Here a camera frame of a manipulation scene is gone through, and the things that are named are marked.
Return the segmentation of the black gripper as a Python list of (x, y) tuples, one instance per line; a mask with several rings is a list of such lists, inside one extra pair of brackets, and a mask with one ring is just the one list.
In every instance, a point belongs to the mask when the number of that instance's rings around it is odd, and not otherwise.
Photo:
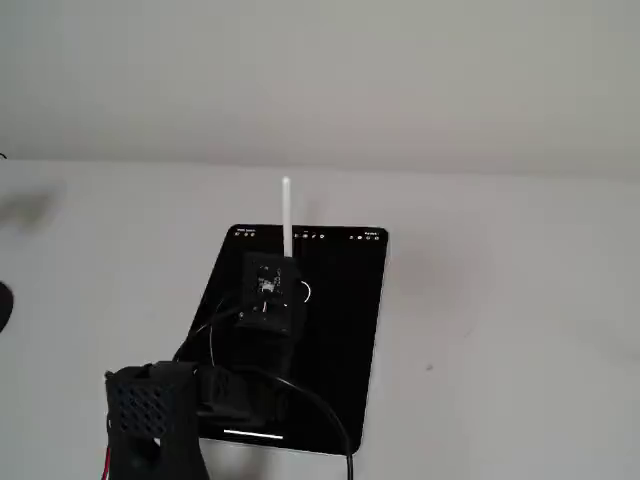
[(219, 363), (237, 371), (258, 369), (287, 377), (305, 327), (305, 321), (288, 326), (238, 322), (219, 338)]

